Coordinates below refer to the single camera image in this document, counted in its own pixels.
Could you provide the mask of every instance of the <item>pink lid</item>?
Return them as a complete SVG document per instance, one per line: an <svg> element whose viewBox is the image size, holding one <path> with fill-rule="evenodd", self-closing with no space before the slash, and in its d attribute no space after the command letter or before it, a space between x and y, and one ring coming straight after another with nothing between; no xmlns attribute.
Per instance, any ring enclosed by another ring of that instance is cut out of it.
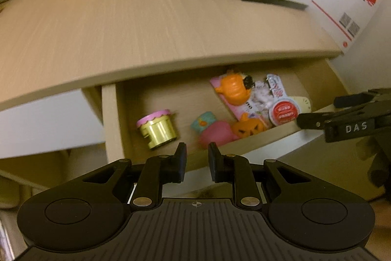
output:
<svg viewBox="0 0 391 261"><path fill-rule="evenodd" d="M170 115L170 114L171 114L170 110L160 110L160 111L156 111L154 113L151 113L150 115L147 115L137 121L137 124L136 124L137 128L139 128L141 125L144 125L148 121L152 121L154 118L161 117L163 115Z"/></svg>

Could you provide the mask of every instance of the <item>red stripe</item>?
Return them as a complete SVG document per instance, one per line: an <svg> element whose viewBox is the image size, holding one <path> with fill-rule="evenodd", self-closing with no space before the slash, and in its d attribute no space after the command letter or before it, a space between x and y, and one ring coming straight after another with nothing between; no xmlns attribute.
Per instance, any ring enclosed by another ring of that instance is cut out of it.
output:
<svg viewBox="0 0 391 261"><path fill-rule="evenodd" d="M344 31L344 29L327 13L323 10L323 8L321 8L316 2L312 1L316 7L318 7L328 18L330 18L330 20L343 32L343 34L345 36L347 36L347 38L351 41L351 38L349 37L349 35L347 34L346 31Z"/></svg>

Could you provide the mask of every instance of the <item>qr code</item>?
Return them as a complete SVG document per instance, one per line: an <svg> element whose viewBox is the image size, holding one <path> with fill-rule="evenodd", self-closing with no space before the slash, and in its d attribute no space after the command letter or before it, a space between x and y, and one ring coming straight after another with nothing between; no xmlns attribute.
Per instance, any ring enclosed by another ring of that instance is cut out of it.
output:
<svg viewBox="0 0 391 261"><path fill-rule="evenodd" d="M347 15L347 13L343 13L341 19L339 20L339 23L346 28L350 22L351 18Z"/></svg>
<svg viewBox="0 0 391 261"><path fill-rule="evenodd" d="M354 21L350 24L348 32L354 37L360 31L360 26L357 25Z"/></svg>

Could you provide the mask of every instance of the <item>wooden desk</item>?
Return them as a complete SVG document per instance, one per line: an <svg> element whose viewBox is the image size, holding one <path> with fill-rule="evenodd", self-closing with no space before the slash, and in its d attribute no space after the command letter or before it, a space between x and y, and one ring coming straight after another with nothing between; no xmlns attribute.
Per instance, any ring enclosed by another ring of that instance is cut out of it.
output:
<svg viewBox="0 0 391 261"><path fill-rule="evenodd" d="M240 0L12 0L0 40L0 110L156 73L340 54L306 12Z"/></svg>

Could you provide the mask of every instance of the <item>metal screw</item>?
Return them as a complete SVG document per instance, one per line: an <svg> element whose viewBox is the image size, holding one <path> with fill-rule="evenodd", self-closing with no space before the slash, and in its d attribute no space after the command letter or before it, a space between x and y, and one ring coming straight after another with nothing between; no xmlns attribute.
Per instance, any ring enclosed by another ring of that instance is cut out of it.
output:
<svg viewBox="0 0 391 261"><path fill-rule="evenodd" d="M248 207L255 207L260 203L259 199L255 197L244 197L240 202L242 205Z"/></svg>
<svg viewBox="0 0 391 261"><path fill-rule="evenodd" d="M138 207L148 207L150 204L152 204L152 200L148 197L138 197L133 200L133 204Z"/></svg>

